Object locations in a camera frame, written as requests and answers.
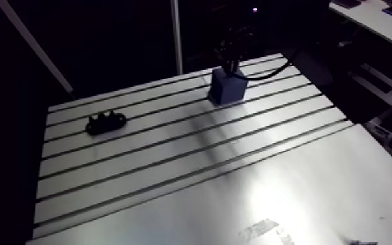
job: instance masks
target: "white desk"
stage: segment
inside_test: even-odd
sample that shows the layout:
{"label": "white desk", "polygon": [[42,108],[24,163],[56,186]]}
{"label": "white desk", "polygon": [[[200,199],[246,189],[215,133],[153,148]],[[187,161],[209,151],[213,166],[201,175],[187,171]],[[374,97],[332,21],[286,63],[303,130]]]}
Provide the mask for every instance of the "white desk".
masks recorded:
{"label": "white desk", "polygon": [[[271,228],[296,244],[392,241],[382,232],[392,227],[392,158],[296,68],[222,107],[207,101],[209,82],[204,70],[49,108],[28,244],[231,245]],[[109,109],[128,124],[83,132]]]}
{"label": "white desk", "polygon": [[392,42],[392,16],[382,12],[388,5],[381,0],[366,0],[346,9],[330,3],[330,9]]}
{"label": "white desk", "polygon": [[[385,2],[381,0],[366,0],[359,6],[351,9],[340,7],[334,3],[331,3],[329,7],[340,15],[356,22],[358,25],[365,27],[392,43],[392,16],[382,12],[383,9],[388,7]],[[364,64],[363,67],[368,67],[368,72],[392,87],[392,80],[385,74],[371,68],[368,64]],[[353,75],[352,78],[383,101],[392,105],[392,91],[385,93],[377,88],[377,86],[358,75]],[[375,123],[380,124],[381,121],[390,114],[392,114],[392,106],[390,109],[377,116],[374,119]]]}

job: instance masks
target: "sticker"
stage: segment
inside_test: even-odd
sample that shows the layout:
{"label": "sticker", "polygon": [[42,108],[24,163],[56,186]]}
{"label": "sticker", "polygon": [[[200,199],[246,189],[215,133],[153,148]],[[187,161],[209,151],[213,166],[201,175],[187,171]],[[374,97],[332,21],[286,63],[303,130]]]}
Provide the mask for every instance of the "sticker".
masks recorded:
{"label": "sticker", "polygon": [[279,242],[281,242],[282,245],[295,245],[288,231],[271,219],[261,220],[240,231],[238,234],[239,244],[249,244],[252,240],[266,234],[271,230],[274,230],[273,234],[277,236]]}

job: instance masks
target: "black cable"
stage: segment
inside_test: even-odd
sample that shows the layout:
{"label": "black cable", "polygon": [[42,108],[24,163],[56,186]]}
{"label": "black cable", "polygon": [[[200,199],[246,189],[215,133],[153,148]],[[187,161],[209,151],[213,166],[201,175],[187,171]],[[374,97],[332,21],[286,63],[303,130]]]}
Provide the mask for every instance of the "black cable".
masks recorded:
{"label": "black cable", "polygon": [[247,81],[260,81],[260,80],[268,79],[268,78],[271,78],[271,77],[277,75],[278,73],[282,72],[284,69],[286,69],[292,63],[292,61],[295,60],[296,56],[298,56],[298,54],[300,52],[301,51],[299,49],[297,49],[292,54],[292,56],[290,56],[290,58],[288,58],[288,60],[287,60],[287,62],[285,64],[283,64],[281,67],[279,67],[277,70],[273,71],[272,73],[266,74],[264,76],[248,78],[248,77],[245,77],[245,76],[238,75],[238,74],[236,74],[234,72],[227,72],[227,74],[230,75],[230,76],[233,76],[235,78],[242,79],[242,80],[247,80]]}

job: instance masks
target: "metal pole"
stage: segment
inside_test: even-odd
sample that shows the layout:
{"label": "metal pole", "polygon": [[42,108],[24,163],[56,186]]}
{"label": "metal pole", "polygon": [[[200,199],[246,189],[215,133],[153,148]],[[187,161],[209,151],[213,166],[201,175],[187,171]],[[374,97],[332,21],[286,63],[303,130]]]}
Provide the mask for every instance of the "metal pole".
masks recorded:
{"label": "metal pole", "polygon": [[170,0],[170,7],[172,10],[173,39],[175,42],[176,71],[178,72],[178,75],[181,75],[183,73],[183,69],[182,69],[181,31],[179,25],[178,0]]}
{"label": "metal pole", "polygon": [[71,95],[73,87],[65,79],[63,74],[58,70],[58,68],[53,64],[53,61],[47,56],[46,52],[41,48],[40,44],[32,36],[31,32],[26,28],[24,23],[15,13],[14,9],[10,6],[7,0],[0,0],[0,8],[6,14],[10,22],[14,25],[20,35],[36,53],[38,58],[45,64],[45,66],[50,70],[50,72],[55,76],[56,80],[64,87],[64,89]]}

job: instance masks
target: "blue block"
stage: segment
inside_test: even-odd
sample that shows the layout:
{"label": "blue block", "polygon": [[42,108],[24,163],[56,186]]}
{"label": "blue block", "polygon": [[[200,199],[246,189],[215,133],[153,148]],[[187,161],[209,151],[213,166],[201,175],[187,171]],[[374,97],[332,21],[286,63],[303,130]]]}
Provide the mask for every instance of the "blue block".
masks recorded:
{"label": "blue block", "polygon": [[[237,74],[243,76],[240,70],[237,70]],[[226,75],[222,68],[213,69],[208,99],[217,105],[239,101],[246,88],[247,81]]]}

